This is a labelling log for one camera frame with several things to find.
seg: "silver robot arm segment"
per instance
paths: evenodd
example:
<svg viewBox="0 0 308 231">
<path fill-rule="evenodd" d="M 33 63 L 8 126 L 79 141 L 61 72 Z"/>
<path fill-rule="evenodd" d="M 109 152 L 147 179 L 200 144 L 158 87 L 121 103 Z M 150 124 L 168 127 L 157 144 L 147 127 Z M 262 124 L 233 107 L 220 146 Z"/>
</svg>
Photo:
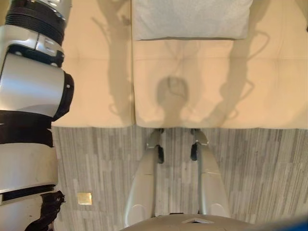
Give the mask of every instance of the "silver robot arm segment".
<svg viewBox="0 0 308 231">
<path fill-rule="evenodd" d="M 64 195 L 51 122 L 69 111 L 61 69 L 71 0 L 12 0 L 0 27 L 0 230 L 53 230 Z"/>
</svg>

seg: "white pillow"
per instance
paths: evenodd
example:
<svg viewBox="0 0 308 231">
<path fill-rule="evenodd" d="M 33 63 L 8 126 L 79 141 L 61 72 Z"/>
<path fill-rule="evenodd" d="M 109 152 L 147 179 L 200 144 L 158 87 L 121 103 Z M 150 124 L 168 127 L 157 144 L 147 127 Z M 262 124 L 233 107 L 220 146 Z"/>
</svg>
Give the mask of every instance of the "white pillow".
<svg viewBox="0 0 308 231">
<path fill-rule="evenodd" d="M 134 39 L 243 39 L 253 0 L 133 0 Z"/>
</svg>

